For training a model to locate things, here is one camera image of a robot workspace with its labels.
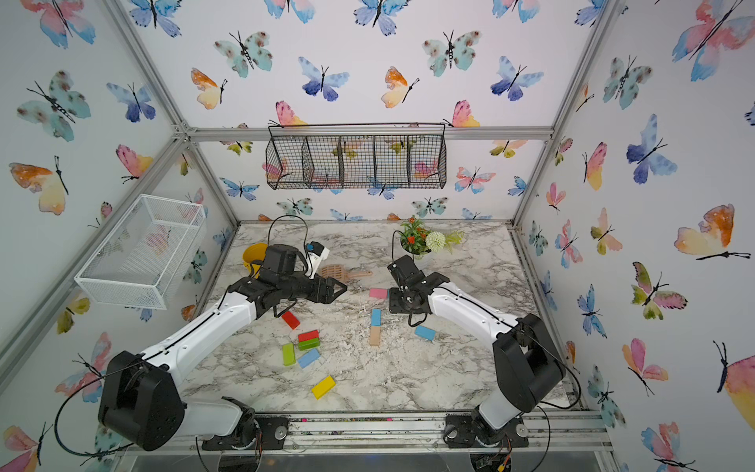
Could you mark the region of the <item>light blue building block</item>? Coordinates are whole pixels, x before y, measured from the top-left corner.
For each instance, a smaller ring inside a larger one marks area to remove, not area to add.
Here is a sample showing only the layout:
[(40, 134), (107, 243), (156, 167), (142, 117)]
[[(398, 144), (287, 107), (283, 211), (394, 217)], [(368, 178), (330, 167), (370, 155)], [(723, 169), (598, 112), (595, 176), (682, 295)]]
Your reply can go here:
[(381, 326), (381, 309), (374, 309), (371, 314), (371, 326), (379, 328)]

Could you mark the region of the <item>beige plastic slotted scoop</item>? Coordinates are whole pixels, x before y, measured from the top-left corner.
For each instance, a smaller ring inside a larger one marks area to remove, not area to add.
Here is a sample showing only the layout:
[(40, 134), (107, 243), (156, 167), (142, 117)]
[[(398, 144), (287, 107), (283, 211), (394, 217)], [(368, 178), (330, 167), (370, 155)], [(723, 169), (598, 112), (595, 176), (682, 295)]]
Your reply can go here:
[(320, 268), (319, 275), (322, 277), (332, 277), (340, 282), (348, 283), (352, 280), (371, 277), (373, 273), (371, 271), (360, 271), (359, 269), (348, 269), (344, 265), (326, 265)]

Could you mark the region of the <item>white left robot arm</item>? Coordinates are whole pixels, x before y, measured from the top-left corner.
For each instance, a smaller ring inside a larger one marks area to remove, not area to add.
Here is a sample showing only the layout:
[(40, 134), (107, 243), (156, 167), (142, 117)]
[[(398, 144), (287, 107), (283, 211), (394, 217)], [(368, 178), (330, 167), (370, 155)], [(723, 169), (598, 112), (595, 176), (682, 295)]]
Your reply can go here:
[(330, 304), (345, 293), (345, 284), (318, 273), (329, 254), (319, 242), (302, 250), (269, 246), (255, 275), (232, 283), (218, 302), (181, 330), (138, 354), (117, 354), (104, 379), (99, 424), (146, 452), (188, 437), (216, 439), (222, 450), (258, 446), (261, 428), (253, 408), (228, 396), (184, 399), (179, 389), (230, 336), (267, 312), (281, 315), (281, 303)]

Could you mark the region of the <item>white flower pot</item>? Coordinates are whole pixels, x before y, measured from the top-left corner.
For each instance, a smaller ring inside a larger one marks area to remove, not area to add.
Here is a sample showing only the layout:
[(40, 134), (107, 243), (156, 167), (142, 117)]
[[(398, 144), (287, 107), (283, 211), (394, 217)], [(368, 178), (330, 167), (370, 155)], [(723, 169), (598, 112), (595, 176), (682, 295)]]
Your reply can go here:
[(435, 254), (427, 247), (414, 248), (411, 246), (402, 245), (401, 249), (404, 253), (409, 255), (414, 261), (417, 262), (429, 262)]

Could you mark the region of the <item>yellow cup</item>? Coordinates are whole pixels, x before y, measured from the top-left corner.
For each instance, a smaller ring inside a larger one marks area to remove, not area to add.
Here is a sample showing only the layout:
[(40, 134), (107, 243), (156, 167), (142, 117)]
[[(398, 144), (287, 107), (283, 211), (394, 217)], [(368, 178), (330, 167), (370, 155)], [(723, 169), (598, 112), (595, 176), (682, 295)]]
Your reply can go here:
[(265, 261), (265, 254), (267, 253), (267, 244), (257, 243), (248, 247), (243, 255), (242, 261), (245, 269), (252, 277), (257, 277), (263, 261)]

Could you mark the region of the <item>white mesh wall basket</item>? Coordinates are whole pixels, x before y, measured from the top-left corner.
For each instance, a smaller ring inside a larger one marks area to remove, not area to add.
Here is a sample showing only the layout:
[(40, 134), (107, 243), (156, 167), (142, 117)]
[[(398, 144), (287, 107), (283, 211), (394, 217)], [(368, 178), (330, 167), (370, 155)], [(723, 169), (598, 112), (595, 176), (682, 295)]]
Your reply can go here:
[(75, 281), (96, 303), (165, 310), (205, 233), (203, 205), (143, 194)]

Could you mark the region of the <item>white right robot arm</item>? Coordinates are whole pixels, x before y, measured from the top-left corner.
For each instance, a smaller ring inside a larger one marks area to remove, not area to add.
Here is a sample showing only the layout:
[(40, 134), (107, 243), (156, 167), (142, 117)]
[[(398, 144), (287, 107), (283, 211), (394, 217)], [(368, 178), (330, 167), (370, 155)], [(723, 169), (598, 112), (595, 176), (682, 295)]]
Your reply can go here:
[(538, 406), (566, 376), (554, 340), (541, 318), (501, 312), (463, 291), (445, 275), (426, 275), (404, 256), (387, 267), (395, 287), (389, 310), (405, 314), (420, 328), (430, 315), (474, 336), (493, 355), (495, 381), (489, 397), (476, 408), (487, 433), (503, 430), (514, 418)]

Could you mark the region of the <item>light green building block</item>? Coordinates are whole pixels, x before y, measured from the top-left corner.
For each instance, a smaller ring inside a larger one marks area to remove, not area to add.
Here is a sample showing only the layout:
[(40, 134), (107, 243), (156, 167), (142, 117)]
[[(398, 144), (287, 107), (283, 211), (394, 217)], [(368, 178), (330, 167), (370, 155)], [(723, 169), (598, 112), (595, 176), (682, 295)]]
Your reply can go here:
[(284, 344), (281, 348), (282, 363), (285, 367), (294, 365), (296, 360), (295, 346), (293, 343)]

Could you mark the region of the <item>green flat building block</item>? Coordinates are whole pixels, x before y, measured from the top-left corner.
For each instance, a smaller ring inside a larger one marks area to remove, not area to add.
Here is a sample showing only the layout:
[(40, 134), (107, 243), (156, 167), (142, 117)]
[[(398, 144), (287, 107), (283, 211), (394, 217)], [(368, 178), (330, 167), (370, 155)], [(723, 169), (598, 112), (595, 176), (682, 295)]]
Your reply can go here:
[(300, 341), (298, 343), (298, 348), (300, 351), (306, 351), (309, 349), (317, 348), (320, 346), (320, 338), (312, 338), (305, 341)]

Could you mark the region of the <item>pale blue building block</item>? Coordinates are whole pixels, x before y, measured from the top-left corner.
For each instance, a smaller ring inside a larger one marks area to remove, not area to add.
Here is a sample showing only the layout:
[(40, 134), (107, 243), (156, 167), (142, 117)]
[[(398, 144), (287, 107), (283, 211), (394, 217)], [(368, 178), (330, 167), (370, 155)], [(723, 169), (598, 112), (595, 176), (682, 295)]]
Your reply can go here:
[(320, 359), (320, 351), (318, 349), (313, 348), (308, 351), (306, 351), (299, 359), (298, 359), (298, 365), (302, 369), (306, 369), (307, 367), (313, 365), (316, 361)]

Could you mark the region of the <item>yellow long building block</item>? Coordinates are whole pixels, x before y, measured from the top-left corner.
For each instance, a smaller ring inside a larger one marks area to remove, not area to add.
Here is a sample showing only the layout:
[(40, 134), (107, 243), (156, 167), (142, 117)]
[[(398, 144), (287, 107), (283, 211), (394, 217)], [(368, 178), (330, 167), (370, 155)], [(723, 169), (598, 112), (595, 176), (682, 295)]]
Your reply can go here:
[(312, 394), (314, 395), (314, 397), (316, 397), (316, 399), (321, 399), (335, 386), (336, 381), (334, 381), (334, 378), (332, 376), (327, 376), (312, 388)]

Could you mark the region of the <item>pink building block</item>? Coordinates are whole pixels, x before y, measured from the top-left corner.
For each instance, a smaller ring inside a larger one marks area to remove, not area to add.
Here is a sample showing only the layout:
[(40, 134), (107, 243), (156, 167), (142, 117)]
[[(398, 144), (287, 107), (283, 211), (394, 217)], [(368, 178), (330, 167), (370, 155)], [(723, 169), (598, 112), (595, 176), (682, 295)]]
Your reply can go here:
[(371, 298), (385, 300), (389, 298), (389, 291), (385, 288), (371, 288), (369, 296)]

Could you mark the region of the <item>natural wood building block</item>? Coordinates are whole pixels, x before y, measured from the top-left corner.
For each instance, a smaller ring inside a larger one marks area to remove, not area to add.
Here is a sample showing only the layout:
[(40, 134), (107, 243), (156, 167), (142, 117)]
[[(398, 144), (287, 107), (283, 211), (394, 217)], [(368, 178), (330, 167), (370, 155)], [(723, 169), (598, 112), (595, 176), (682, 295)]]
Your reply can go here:
[(369, 334), (369, 344), (378, 347), (381, 345), (381, 327), (371, 326)]

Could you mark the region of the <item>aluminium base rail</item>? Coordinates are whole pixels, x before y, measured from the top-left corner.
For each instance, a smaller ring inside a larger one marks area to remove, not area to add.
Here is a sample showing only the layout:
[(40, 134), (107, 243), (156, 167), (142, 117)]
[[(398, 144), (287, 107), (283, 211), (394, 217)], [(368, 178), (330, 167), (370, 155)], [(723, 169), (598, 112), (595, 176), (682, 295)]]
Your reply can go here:
[(261, 413), (265, 455), (373, 452), (612, 452), (600, 415), (546, 409), (513, 420), (490, 439), (469, 411)]

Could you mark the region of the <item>red flat building block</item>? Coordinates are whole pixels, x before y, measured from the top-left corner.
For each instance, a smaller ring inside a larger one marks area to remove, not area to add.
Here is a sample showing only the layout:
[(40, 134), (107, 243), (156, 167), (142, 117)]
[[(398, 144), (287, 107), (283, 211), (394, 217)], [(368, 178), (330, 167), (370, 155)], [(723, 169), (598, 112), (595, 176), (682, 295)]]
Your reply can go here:
[(298, 335), (298, 342), (306, 342), (312, 339), (319, 339), (320, 333), (317, 330), (311, 330), (310, 332), (304, 332), (304, 334)]

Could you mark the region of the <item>artificial green flower plant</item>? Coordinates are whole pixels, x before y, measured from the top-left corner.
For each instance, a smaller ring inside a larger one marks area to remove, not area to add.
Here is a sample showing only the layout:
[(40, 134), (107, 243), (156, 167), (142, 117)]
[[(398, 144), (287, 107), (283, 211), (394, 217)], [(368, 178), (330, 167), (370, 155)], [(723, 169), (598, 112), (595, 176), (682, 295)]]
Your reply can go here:
[(434, 253), (442, 250), (452, 251), (456, 246), (463, 243), (465, 233), (454, 231), (444, 233), (429, 229), (423, 220), (412, 216), (401, 223), (399, 230), (399, 244), (414, 248), (427, 247)]

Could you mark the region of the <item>teal building block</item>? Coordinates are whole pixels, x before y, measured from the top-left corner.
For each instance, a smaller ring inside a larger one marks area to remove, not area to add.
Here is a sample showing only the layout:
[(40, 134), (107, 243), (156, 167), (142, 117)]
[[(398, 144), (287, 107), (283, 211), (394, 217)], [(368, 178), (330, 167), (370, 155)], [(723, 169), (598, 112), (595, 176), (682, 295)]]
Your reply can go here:
[(436, 339), (436, 332), (426, 326), (416, 326), (415, 334), (429, 342), (433, 342)]

